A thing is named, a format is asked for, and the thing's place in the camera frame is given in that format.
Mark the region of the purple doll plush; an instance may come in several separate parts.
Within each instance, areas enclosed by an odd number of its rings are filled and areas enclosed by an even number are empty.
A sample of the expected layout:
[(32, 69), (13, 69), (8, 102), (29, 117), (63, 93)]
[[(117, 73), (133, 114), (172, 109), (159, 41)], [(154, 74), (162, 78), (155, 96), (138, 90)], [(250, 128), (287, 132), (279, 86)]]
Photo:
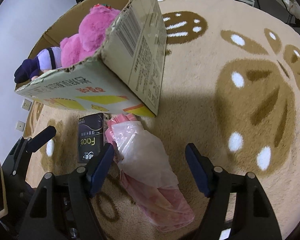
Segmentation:
[(61, 48), (49, 47), (41, 50), (33, 59), (25, 59), (14, 73), (16, 84), (32, 81), (42, 73), (61, 68)]

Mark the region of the pink bear plush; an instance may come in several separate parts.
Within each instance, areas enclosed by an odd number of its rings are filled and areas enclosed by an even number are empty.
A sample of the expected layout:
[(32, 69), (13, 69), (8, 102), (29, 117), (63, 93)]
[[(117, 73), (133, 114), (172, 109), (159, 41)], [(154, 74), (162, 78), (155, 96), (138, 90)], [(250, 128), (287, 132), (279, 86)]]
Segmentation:
[(106, 38), (106, 29), (119, 13), (108, 5), (94, 5), (81, 21), (78, 33), (61, 40), (62, 67), (70, 67), (94, 55)]

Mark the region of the pink tissue pack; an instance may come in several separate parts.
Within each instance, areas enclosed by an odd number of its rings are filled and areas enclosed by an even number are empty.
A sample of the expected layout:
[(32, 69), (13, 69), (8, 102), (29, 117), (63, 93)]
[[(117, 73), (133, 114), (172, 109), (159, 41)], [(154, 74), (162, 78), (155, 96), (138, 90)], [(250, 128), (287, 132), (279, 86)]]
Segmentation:
[(194, 211), (179, 190), (161, 140), (133, 114), (116, 115), (107, 126), (106, 139), (114, 146), (121, 184), (149, 222), (161, 232), (191, 224)]

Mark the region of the open cardboard box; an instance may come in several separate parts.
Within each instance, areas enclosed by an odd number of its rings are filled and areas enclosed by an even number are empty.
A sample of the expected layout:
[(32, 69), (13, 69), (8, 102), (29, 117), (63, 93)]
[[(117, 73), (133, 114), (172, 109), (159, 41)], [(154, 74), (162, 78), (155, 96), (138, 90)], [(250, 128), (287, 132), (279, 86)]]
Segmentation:
[(58, 46), (78, 32), (97, 4), (120, 11), (101, 46), (82, 61), (50, 70), (15, 92), (51, 107), (153, 117), (158, 113), (165, 61), (166, 29), (157, 0), (85, 0), (61, 16), (30, 55)]

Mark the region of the beige patterned rug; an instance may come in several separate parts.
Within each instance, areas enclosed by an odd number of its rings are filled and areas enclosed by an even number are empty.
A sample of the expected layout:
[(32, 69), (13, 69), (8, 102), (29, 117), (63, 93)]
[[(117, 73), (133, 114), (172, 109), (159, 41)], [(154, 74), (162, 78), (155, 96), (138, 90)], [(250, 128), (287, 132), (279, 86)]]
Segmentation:
[(159, 0), (167, 40), (159, 112), (142, 117), (161, 139), (194, 221), (157, 230), (113, 165), (92, 205), (108, 239), (185, 239), (208, 200), (185, 159), (192, 142), (234, 174), (254, 172), (288, 237), (300, 222), (300, 35), (234, 0)]

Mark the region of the lower wall socket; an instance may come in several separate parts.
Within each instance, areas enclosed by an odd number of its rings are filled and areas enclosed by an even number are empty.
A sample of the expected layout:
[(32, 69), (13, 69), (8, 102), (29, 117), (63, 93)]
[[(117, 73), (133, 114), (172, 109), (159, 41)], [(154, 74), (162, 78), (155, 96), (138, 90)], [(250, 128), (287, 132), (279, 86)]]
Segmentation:
[(22, 121), (17, 121), (15, 129), (18, 130), (18, 131), (23, 132), (24, 129), (25, 129), (25, 123), (22, 122)]

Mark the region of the wall socket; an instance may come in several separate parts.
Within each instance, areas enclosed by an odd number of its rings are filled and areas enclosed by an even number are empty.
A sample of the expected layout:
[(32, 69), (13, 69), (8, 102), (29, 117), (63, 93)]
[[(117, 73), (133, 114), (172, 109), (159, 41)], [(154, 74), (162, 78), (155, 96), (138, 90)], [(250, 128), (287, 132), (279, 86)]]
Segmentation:
[(25, 129), (25, 123), (22, 122), (22, 121), (17, 121), (15, 129), (18, 130), (18, 131), (23, 132), (24, 129)]
[(28, 100), (28, 99), (24, 99), (21, 108), (29, 111), (31, 109), (32, 106), (32, 101)]

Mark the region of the upper wall socket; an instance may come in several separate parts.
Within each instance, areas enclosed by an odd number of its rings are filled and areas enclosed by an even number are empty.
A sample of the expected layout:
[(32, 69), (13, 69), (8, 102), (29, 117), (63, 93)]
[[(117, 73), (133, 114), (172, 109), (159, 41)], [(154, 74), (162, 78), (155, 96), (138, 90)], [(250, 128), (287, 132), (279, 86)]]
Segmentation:
[(29, 111), (31, 109), (32, 106), (32, 101), (28, 100), (28, 99), (24, 99), (21, 108)]

